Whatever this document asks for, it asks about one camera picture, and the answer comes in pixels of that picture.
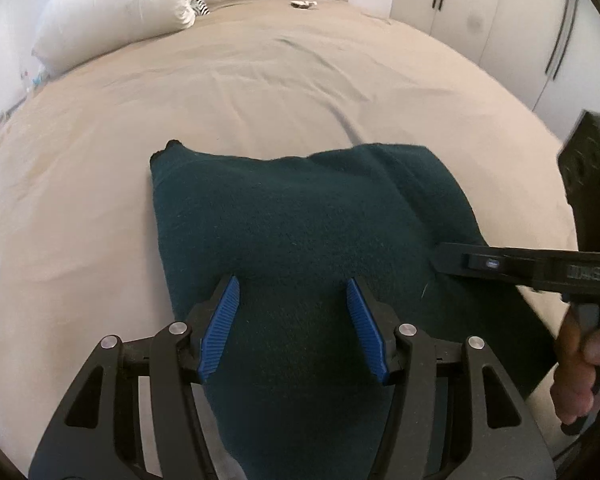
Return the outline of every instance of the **dark green cloth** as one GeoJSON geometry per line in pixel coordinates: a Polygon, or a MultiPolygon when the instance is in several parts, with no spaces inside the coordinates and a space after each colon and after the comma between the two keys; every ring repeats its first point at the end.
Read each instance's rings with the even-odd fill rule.
{"type": "Polygon", "coordinates": [[[262,161],[171,141],[151,168],[176,317],[222,275],[240,280],[206,393],[252,480],[368,475],[392,389],[366,368],[345,304],[351,276],[365,276],[402,322],[433,337],[485,338],[524,396],[554,363],[550,334],[514,286],[431,267],[440,242],[484,241],[462,190],[426,148],[370,144],[262,161]]]}

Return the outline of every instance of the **beige bed sheet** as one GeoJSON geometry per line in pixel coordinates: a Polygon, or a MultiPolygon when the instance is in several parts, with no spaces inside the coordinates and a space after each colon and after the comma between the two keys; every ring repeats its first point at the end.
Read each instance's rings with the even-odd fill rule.
{"type": "MultiPolygon", "coordinates": [[[[174,138],[256,158],[422,144],[490,244],[576,247],[560,143],[471,62],[342,2],[227,5],[50,83],[0,128],[0,445],[23,470],[98,340],[172,319],[148,161],[174,138]]],[[[559,298],[525,294],[557,330],[559,298]]],[[[555,448],[549,384],[530,405],[555,448]]]]}

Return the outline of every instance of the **ribbed blue rubber pad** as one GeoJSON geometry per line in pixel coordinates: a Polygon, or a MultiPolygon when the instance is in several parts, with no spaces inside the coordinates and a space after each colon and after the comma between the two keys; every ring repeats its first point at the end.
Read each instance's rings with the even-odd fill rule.
{"type": "Polygon", "coordinates": [[[355,280],[347,282],[347,308],[365,353],[366,364],[378,380],[384,384],[389,370],[384,360],[384,341],[376,326],[362,293],[355,280]]]}
{"type": "Polygon", "coordinates": [[[218,368],[239,303],[240,285],[234,276],[229,280],[200,344],[198,374],[203,381],[206,381],[218,368]]]}

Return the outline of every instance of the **black and white striped cloth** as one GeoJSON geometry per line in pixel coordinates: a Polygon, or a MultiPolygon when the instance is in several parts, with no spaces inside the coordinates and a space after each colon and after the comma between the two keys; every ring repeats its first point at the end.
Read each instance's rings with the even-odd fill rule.
{"type": "Polygon", "coordinates": [[[196,13],[196,16],[205,16],[209,13],[209,7],[206,6],[205,0],[192,0],[191,8],[196,13]]]}

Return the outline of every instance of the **small white object on bed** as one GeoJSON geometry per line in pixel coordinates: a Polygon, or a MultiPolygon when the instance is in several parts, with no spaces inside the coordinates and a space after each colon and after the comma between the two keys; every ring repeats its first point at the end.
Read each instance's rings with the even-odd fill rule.
{"type": "Polygon", "coordinates": [[[33,54],[60,75],[121,46],[193,25],[191,0],[51,0],[33,54]]]}

